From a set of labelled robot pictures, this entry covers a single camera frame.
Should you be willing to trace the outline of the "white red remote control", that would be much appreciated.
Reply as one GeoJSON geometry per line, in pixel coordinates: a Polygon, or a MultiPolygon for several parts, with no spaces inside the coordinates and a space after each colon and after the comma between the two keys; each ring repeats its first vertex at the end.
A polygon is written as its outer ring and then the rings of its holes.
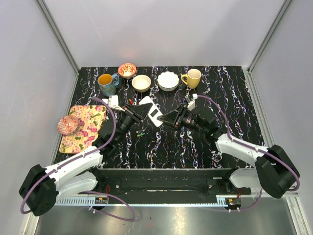
{"type": "Polygon", "coordinates": [[[149,96],[146,96],[142,100],[139,101],[139,105],[147,104],[147,103],[152,104],[148,112],[148,118],[154,124],[155,127],[160,127],[163,124],[163,121],[160,121],[157,118],[163,115],[162,112],[160,111],[160,109],[156,106],[156,104],[153,102],[153,100],[149,96]]]}

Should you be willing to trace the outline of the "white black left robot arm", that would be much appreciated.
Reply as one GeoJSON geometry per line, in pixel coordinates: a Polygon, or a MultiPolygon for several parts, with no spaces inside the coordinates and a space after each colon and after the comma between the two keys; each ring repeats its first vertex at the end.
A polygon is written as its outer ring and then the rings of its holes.
{"type": "Polygon", "coordinates": [[[112,119],[111,130],[101,127],[91,146],[57,164],[47,167],[37,164],[30,168],[19,189],[23,198],[21,213],[41,216],[65,197],[85,191],[102,193],[106,180],[96,167],[116,153],[132,125],[143,122],[151,107],[151,103],[122,105],[121,119],[112,119]]]}

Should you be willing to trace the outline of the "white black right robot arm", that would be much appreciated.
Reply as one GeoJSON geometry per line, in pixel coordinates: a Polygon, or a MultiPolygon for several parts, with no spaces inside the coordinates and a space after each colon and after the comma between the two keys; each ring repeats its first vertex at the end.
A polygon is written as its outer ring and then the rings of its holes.
{"type": "Polygon", "coordinates": [[[222,186],[226,193],[233,194],[240,188],[258,188],[279,199],[299,178],[299,172],[280,146],[253,145],[228,135],[226,129],[218,127],[212,112],[196,115],[181,104],[157,119],[173,129],[194,130],[210,148],[251,165],[251,168],[230,170],[223,176],[222,186]]]}

